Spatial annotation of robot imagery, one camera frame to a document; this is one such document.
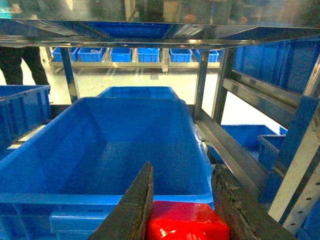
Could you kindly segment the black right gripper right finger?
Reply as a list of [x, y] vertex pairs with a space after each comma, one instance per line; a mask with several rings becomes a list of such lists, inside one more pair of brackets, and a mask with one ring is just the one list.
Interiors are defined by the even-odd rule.
[[211, 186], [215, 211], [229, 225], [232, 240], [296, 239], [240, 185], [225, 165], [215, 164]]

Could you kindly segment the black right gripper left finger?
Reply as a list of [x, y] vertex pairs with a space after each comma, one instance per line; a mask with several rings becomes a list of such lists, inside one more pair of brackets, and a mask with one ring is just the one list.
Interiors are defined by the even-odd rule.
[[148, 161], [89, 240], [143, 240], [152, 211], [154, 169]]

